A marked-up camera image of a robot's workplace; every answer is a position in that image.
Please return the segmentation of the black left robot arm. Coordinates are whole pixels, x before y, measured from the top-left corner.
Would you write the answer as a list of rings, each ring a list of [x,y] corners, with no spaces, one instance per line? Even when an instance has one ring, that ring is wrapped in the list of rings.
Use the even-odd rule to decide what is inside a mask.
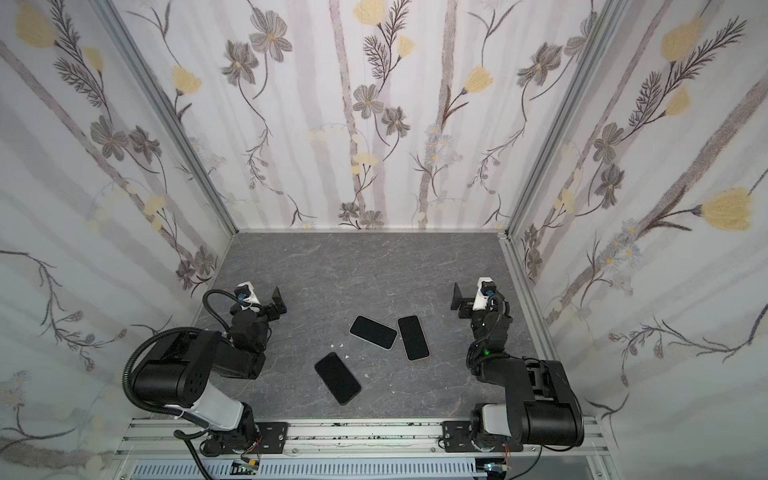
[[[271,324],[287,312],[281,292],[268,302],[258,299],[249,282],[233,291],[210,289],[203,308],[220,325],[217,330],[175,327],[144,341],[122,373],[126,398],[137,408],[187,420],[199,432],[180,439],[202,441],[194,454],[279,454],[287,434],[284,422],[258,422],[247,403],[223,393],[213,375],[255,380],[266,362]]]

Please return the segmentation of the black smartphone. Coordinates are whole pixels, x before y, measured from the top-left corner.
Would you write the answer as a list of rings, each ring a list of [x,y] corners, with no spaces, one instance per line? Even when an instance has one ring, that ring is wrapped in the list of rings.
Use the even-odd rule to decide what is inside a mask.
[[[407,358],[410,361],[427,358],[430,351],[419,318],[415,315],[402,317],[397,324]]]

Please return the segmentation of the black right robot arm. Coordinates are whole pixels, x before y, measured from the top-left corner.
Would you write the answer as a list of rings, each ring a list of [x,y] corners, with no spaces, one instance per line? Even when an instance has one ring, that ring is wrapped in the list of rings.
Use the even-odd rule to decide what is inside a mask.
[[[583,444],[585,422],[579,400],[558,361],[515,356],[506,350],[510,304],[489,277],[478,280],[470,298],[453,287],[450,309],[470,321],[473,341],[465,365],[481,383],[504,390],[501,403],[472,409],[465,443],[478,451],[526,445],[568,451]]]

